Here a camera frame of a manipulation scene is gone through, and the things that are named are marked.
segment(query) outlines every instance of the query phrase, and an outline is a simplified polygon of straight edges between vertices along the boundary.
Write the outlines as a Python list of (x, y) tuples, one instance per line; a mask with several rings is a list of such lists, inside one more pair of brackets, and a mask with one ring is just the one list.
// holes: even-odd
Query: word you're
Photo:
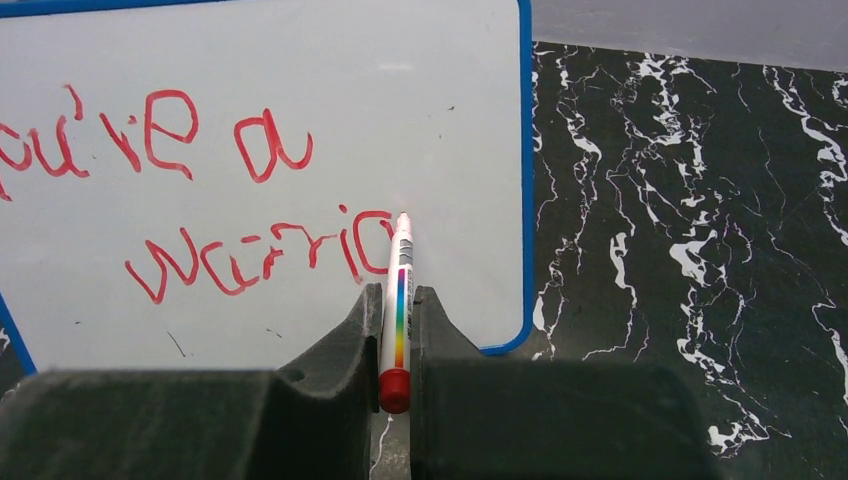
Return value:
[[(86, 168), (77, 164), (73, 153), (74, 148), (72, 148), (68, 136), (65, 133), (66, 126), (70, 121), (85, 121), (85, 107), (82, 99), (77, 95), (76, 90), (71, 85), (64, 85), (64, 88), (68, 91), (70, 99), (73, 101), (73, 115), (70, 120), (64, 114), (59, 115), (56, 119), (56, 127), (53, 134), (59, 147), (60, 158), (46, 158), (43, 149), (44, 135), (37, 128), (33, 127), (27, 131), (25, 127), (22, 128), (21, 126), (3, 123), (2, 118), (0, 118), (0, 137), (6, 137), (0, 138), (0, 161), (5, 163), (13, 171), (27, 171), (36, 165), (35, 162), (37, 161), (38, 165), (52, 177), (73, 175), (77, 178), (88, 178), (90, 176)], [(155, 116), (156, 104), (166, 99), (178, 101), (183, 104), (184, 115), (191, 122), (186, 131), (172, 131), (157, 122)], [(127, 125), (133, 126), (138, 124), (138, 119), (135, 115), (128, 115), (126, 118)], [(130, 168), (136, 173), (140, 173), (143, 162), (138, 146), (133, 145), (126, 133), (118, 128), (117, 125), (119, 123), (114, 119), (110, 119), (105, 113), (100, 112), (97, 115), (97, 120), (99, 120), (99, 124), (115, 144), (118, 151), (126, 158)], [(151, 92), (144, 100), (144, 115), (141, 123), (144, 133), (143, 155), (146, 162), (154, 168), (175, 171), (185, 176), (186, 179), (193, 180), (194, 174), (185, 163), (175, 159), (162, 158), (154, 148), (154, 138), (157, 137), (157, 142), (168, 138), (186, 145), (191, 144), (195, 140), (200, 128), (200, 118), (197, 113), (197, 107), (191, 97), (186, 92), (176, 89)], [(264, 166), (257, 167), (244, 144), (243, 134), (246, 129), (251, 127), (261, 129), (265, 135), (268, 145), (268, 160)], [(302, 170), (312, 160), (312, 134), (307, 133), (306, 135), (306, 151), (303, 156), (297, 160), (290, 158), (286, 153), (280, 133), (274, 123), (274, 117), (267, 108), (262, 111), (261, 115), (243, 118), (235, 122), (233, 125), (233, 139), (247, 168), (248, 175), (256, 183), (263, 183), (271, 178), (274, 169), (280, 163), (292, 170)], [(0, 175), (0, 200), (12, 201), (11, 194), (6, 191), (3, 185), (2, 175)]]

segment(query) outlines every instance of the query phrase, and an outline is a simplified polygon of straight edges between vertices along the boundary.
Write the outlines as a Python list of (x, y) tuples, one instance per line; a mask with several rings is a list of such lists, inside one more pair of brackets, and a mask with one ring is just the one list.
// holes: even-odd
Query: whiteboard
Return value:
[(384, 282), (402, 210), (416, 284), (486, 351), (523, 341), (526, 3), (20, 16), (44, 5), (0, 9), (0, 321), (30, 370), (279, 367)]

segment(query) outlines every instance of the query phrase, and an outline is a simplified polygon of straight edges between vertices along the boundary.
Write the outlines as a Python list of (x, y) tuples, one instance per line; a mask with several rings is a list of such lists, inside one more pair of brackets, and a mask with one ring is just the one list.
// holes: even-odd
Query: red marker cap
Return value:
[(393, 368), (380, 375), (380, 407), (389, 413), (409, 410), (409, 372)]

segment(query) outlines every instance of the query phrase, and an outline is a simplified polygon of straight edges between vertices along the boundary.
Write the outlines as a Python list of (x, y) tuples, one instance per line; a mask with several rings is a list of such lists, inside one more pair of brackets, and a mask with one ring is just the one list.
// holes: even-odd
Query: red handwritten text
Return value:
[[(156, 100), (161, 100), (164, 98), (179, 98), (183, 102), (185, 102), (186, 107), (188, 107), (189, 115), (191, 115), (191, 128), (188, 133), (185, 135), (179, 135), (177, 133), (171, 132), (170, 130), (165, 130), (158, 123), (153, 121), (153, 104)], [(191, 170), (188, 169), (185, 165), (178, 162), (165, 162), (163, 160), (159, 160), (156, 157), (156, 154), (153, 153), (153, 131), (157, 131), (159, 133), (164, 133), (165, 135), (173, 138), (178, 142), (182, 142), (185, 144), (189, 144), (194, 141), (194, 137), (197, 135), (198, 128), (197, 121), (197, 108), (194, 106), (194, 102), (191, 101), (189, 96), (180, 90), (159, 90), (158, 92), (153, 92), (147, 96), (147, 99), (144, 101), (144, 150), (147, 152), (147, 159), (150, 160), (150, 163), (153, 165), (164, 168), (165, 170), (178, 170), (183, 172), (183, 175), (186, 176), (189, 180), (192, 179)]]
[[(82, 103), (79, 100), (76, 92), (73, 87), (70, 85), (65, 86), (68, 92), (71, 94), (71, 98), (74, 101), (74, 120), (81, 121), (83, 118), (82, 111)], [(18, 172), (23, 172), (28, 170), (32, 166), (32, 152), (35, 151), (35, 156), (38, 158), (38, 163), (47, 172), (48, 175), (53, 177), (61, 177), (67, 173), (72, 173), (79, 178), (88, 177), (88, 171), (82, 170), (78, 168), (74, 164), (73, 155), (71, 154), (71, 147), (68, 144), (68, 136), (65, 134), (65, 124), (68, 122), (67, 117), (65, 115), (60, 115), (56, 120), (56, 142), (59, 144), (59, 151), (62, 155), (62, 164), (58, 167), (53, 167), (50, 163), (47, 162), (47, 159), (44, 156), (44, 152), (41, 148), (41, 138), (39, 136), (38, 129), (30, 128), (27, 136), (32, 142), (32, 147), (21, 138), (21, 135), (11, 127), (0, 123), (0, 132), (11, 137), (14, 140), (20, 140), (23, 149), (23, 157), (20, 160), (15, 160), (9, 156), (2, 148), (0, 148), (0, 159), (3, 162), (12, 167), (14, 170)], [(12, 201), (12, 197), (6, 192), (5, 187), (3, 186), (2, 178), (0, 178), (0, 199), (5, 200), (7, 202)]]
[[(244, 146), (244, 140), (242, 139), (242, 131), (247, 127), (253, 126), (262, 127), (265, 132), (265, 139), (268, 142), (268, 165), (262, 173), (257, 173), (256, 167), (253, 165), (253, 160), (250, 158), (250, 153)], [(247, 171), (250, 173), (250, 178), (256, 183), (262, 183), (271, 178), (271, 174), (274, 173), (274, 167), (277, 166), (278, 159), (282, 160), (292, 170), (304, 169), (312, 160), (312, 134), (306, 134), (306, 153), (303, 154), (303, 158), (293, 161), (286, 154), (285, 148), (283, 148), (280, 132), (277, 130), (276, 125), (274, 125), (274, 117), (271, 116), (271, 111), (267, 108), (262, 112), (261, 117), (248, 117), (236, 123), (235, 127), (233, 127), (233, 136), (236, 139), (236, 145), (244, 160), (244, 164), (247, 166)]]
[(118, 137), (118, 133), (112, 128), (112, 123), (109, 122), (109, 118), (105, 113), (100, 114), (100, 121), (103, 122), (103, 127), (106, 128), (106, 133), (109, 134), (109, 137), (115, 142), (115, 145), (121, 150), (127, 160), (129, 160), (130, 165), (133, 170), (136, 172), (141, 171), (141, 160), (138, 158), (138, 154), (133, 150), (132, 145), (130, 145), (130, 139), (127, 138), (127, 134), (121, 132), (121, 136)]
[[(347, 211), (347, 207), (344, 205), (340, 205), (340, 210)], [(391, 240), (394, 232), (392, 231), (391, 225), (386, 222), (384, 219), (391, 218), (391, 214), (382, 210), (368, 210), (365, 212), (361, 212), (356, 215), (353, 221), (353, 236), (354, 242), (356, 243), (356, 250), (359, 254), (359, 259), (362, 262), (363, 268), (366, 271), (381, 274), (387, 272), (386, 268), (375, 267), (369, 261), (365, 249), (362, 245), (361, 233), (360, 229), (362, 228), (363, 222), (368, 219), (383, 219), (380, 222), (380, 225), (385, 228), (386, 233), (388, 234), (389, 240)], [(326, 242), (331, 239), (339, 239), (339, 246), (342, 248), (344, 253), (345, 261), (350, 268), (351, 276), (357, 284), (362, 282), (362, 277), (359, 275), (359, 270), (356, 263), (353, 261), (353, 256), (350, 254), (350, 246), (347, 243), (347, 229), (342, 229), (339, 234), (331, 234), (331, 235), (321, 235), (317, 238), (313, 237), (306, 229), (305, 226), (295, 224), (295, 223), (287, 223), (280, 222), (275, 223), (269, 227), (269, 232), (273, 238), (276, 240), (284, 240), (285, 232), (297, 232), (298, 236), (302, 236), (306, 239), (309, 244), (309, 250), (307, 253), (307, 258), (309, 260), (309, 268), (315, 269), (318, 266), (318, 255), (322, 247), (327, 248)], [(257, 274), (245, 278), (245, 275), (242, 271), (241, 266), (238, 263), (238, 260), (229, 255), (230, 261), (230, 272), (229, 275), (226, 275), (226, 278), (222, 278), (220, 272), (218, 272), (212, 265), (212, 262), (209, 260), (209, 256), (214, 252), (224, 249), (224, 243), (221, 241), (213, 241), (209, 242), (203, 247), (200, 248), (200, 252), (198, 253), (197, 248), (195, 247), (194, 239), (189, 235), (188, 231), (185, 228), (180, 228), (180, 234), (183, 237), (183, 241), (186, 244), (186, 248), (189, 253), (189, 261), (185, 262), (188, 266), (181, 267), (169, 254), (165, 249), (157, 245), (156, 243), (147, 240), (145, 242), (145, 246), (147, 250), (150, 252), (150, 255), (153, 257), (153, 261), (159, 267), (159, 278), (158, 278), (158, 286), (155, 288), (151, 287), (151, 284), (144, 280), (141, 275), (138, 274), (136, 269), (133, 267), (132, 262), (127, 260), (124, 263), (124, 266), (129, 272), (130, 276), (141, 286), (147, 296), (150, 297), (150, 300), (159, 305), (165, 299), (165, 292), (168, 288), (168, 265), (170, 265), (171, 269), (177, 274), (177, 276), (182, 280), (183, 284), (186, 286), (193, 285), (198, 278), (198, 271), (202, 266), (206, 273), (209, 275), (209, 278), (215, 284), (216, 288), (221, 291), (224, 295), (236, 296), (243, 292), (245, 292), (250, 287), (259, 283), (260, 280), (269, 280), (271, 278), (272, 269), (275, 266), (276, 260), (279, 257), (285, 255), (283, 249), (277, 248), (275, 246), (270, 246), (268, 253), (265, 255), (264, 260), (262, 261), (262, 271), (257, 272)], [(262, 237), (260, 235), (247, 235), (241, 238), (240, 243), (242, 244), (253, 244), (261, 241)]]

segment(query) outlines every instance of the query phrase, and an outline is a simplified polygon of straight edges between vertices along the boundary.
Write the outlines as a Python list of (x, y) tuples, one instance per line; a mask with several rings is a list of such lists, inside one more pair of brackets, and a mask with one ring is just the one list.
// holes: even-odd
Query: blue whiteboard frame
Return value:
[[(188, 3), (209, 3), (227, 0), (23, 0), (0, 4), (0, 18), (57, 15), (62, 13), (121, 10), (129, 8), (161, 7)], [(533, 38), (530, 0), (518, 2), (519, 68), (521, 85), (521, 214), (522, 214), (522, 282), (523, 322), (518, 334), (503, 345), (484, 347), (486, 355), (503, 355), (516, 349), (530, 335), (533, 328), (535, 303), (534, 244), (536, 229), (533, 189)], [(12, 349), (26, 375), (37, 373), (35, 363), (24, 344), (12, 315), (0, 295), (0, 324), (5, 328)]]

